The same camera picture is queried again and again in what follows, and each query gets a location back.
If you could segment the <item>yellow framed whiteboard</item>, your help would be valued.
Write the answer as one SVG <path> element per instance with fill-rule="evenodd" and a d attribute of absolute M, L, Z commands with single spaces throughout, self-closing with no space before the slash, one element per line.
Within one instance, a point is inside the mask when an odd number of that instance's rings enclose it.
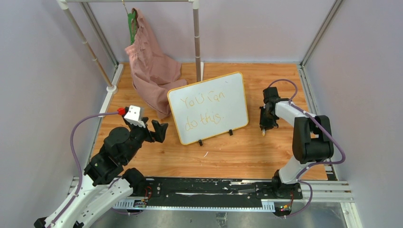
<path fill-rule="evenodd" d="M 171 89 L 167 98 L 182 145 L 229 133 L 249 123 L 240 72 Z"/>

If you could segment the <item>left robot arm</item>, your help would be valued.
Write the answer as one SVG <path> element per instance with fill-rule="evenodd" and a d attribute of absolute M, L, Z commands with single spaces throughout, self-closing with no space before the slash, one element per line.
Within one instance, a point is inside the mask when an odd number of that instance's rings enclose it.
<path fill-rule="evenodd" d="M 116 127 L 104 139 L 99 153 L 85 168 L 79 168 L 78 184 L 63 203 L 49 216 L 38 218 L 36 228 L 89 228 L 120 200 L 131 195 L 141 197 L 134 205 L 141 213 L 153 196 L 146 177 L 136 168 L 126 171 L 124 166 L 135 157 L 144 142 L 163 143 L 168 123 L 152 120 L 153 130 L 147 126 L 143 109 L 131 105 L 100 116 L 119 115 L 125 127 Z"/>

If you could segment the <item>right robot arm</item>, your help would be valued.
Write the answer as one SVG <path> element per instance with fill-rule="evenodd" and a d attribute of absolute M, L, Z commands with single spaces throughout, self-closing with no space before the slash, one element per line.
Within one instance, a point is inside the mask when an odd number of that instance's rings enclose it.
<path fill-rule="evenodd" d="M 259 119 L 262 132 L 278 128 L 279 119 L 293 127 L 293 155 L 271 180 L 272 194 L 281 199 L 296 189 L 297 182 L 311 165 L 333 156 L 333 143 L 323 132 L 331 133 L 330 120 L 325 115 L 314 115 L 300 109 L 288 98 L 281 98 L 276 87 L 263 90 L 263 102 Z"/>

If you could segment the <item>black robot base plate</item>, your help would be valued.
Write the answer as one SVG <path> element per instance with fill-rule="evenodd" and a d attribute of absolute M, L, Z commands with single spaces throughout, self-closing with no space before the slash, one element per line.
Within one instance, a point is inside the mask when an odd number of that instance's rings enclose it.
<path fill-rule="evenodd" d="M 146 178 L 142 190 L 117 199 L 111 209 L 134 213 L 142 210 L 272 212 L 288 215 L 303 198 L 300 184 L 275 188 L 269 180 Z"/>

